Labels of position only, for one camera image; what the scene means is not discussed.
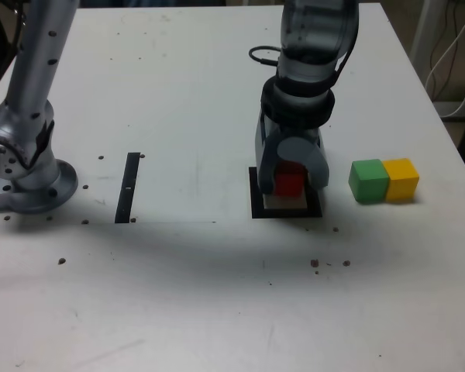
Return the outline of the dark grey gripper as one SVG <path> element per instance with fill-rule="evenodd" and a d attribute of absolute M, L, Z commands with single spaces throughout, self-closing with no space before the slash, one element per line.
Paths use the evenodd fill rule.
<path fill-rule="evenodd" d="M 274 193 L 275 171 L 280 158 L 304 166 L 314 190 L 325 188 L 329 183 L 329 165 L 320 142 L 319 128 L 293 129 L 281 126 L 261 110 L 255 135 L 257 183 L 260 191 L 265 195 Z"/>

